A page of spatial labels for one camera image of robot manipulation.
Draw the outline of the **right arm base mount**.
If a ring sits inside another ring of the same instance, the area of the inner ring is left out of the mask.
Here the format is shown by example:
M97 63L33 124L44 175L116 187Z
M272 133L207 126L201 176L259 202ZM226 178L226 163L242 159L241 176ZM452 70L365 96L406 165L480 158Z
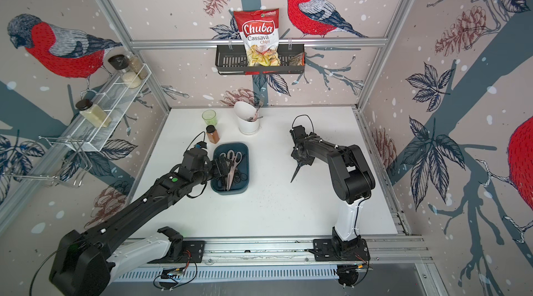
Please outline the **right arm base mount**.
M316 261L368 262L371 259L366 240L361 236L351 241L342 241L335 235L329 239L314 239L308 252L315 256Z

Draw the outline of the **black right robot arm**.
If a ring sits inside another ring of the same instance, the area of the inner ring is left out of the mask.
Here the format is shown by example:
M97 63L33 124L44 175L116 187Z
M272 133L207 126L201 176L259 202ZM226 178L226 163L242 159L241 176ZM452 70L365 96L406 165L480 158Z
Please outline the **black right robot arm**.
M291 157L296 161L296 177L301 167L311 166L315 160L328 165L330 179L337 197L345 202L333 228L338 242L351 242L360 237L359 215L363 202L371 197L376 181L369 164L357 145L340 146L307 133L302 125L290 130L294 143Z

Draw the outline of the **pink handled scissors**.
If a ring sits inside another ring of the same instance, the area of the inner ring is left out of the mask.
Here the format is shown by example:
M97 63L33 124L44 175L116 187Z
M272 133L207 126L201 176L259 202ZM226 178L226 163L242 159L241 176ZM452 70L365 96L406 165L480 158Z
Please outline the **pink handled scissors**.
M236 153L237 153L237 157L235 159L235 164L234 164L233 168L230 169L229 174L227 176L227 180L226 180L226 190L227 191L229 191L231 189L231 186L233 184L234 172L237 169L237 166L240 164L240 162L242 161L242 158L243 158L241 152L236 152Z

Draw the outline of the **black scissors with steel blades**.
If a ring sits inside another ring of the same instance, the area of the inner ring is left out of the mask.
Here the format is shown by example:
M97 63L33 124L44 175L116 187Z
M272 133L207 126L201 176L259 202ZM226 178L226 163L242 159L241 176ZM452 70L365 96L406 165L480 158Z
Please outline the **black scissors with steel blades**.
M241 182L247 182L248 175L242 173L239 169L236 169L233 176L233 184L239 184Z

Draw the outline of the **blue handled scissors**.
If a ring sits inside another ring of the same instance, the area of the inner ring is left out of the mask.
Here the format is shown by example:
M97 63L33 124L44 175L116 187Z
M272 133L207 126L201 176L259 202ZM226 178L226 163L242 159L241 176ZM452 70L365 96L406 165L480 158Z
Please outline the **blue handled scissors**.
M298 172L301 170L301 168L303 166L306 166L307 163L305 161L297 161L297 166L296 166L296 169L291 177L291 183L294 181L294 179L296 178L296 176L298 175Z

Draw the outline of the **teal storage box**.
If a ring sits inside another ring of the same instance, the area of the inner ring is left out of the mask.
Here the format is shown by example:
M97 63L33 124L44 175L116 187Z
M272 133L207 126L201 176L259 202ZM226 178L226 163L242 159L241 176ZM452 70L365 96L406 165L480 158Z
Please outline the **teal storage box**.
M236 195L245 192L249 184L249 152L244 143L225 143L215 148L213 157L223 157L230 168L232 179L228 176L210 181L211 189L220 195Z

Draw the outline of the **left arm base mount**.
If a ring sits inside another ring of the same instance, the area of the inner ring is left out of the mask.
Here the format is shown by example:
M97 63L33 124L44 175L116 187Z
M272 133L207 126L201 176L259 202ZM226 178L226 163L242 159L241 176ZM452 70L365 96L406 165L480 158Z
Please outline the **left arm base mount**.
M170 242L169 250L165 255L150 264L199 264L202 262L205 250L205 241L185 241L183 235L171 227L162 227L158 230L160 236L164 235Z

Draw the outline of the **cream handled scissors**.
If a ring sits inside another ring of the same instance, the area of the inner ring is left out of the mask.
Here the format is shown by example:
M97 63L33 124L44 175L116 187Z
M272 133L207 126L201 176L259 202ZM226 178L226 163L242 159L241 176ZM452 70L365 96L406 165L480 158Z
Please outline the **cream handled scissors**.
M233 166L235 164L235 159L237 157L237 153L234 150L229 150L226 153L221 153L219 155L219 157L222 158L223 161L226 162L226 164L228 166L228 169L230 170L231 168L233 168Z

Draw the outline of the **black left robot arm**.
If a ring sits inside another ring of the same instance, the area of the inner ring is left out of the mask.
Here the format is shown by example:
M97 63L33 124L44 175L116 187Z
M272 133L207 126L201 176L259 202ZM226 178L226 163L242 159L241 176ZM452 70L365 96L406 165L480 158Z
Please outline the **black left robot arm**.
M160 259L191 263L196 250L186 250L183 236L171 227L126 247L131 235L159 213L188 196L199 184L229 174L225 157L210 159L197 146L185 151L183 161L159 177L147 192L99 225L62 237L49 275L64 295L100 295L116 278Z

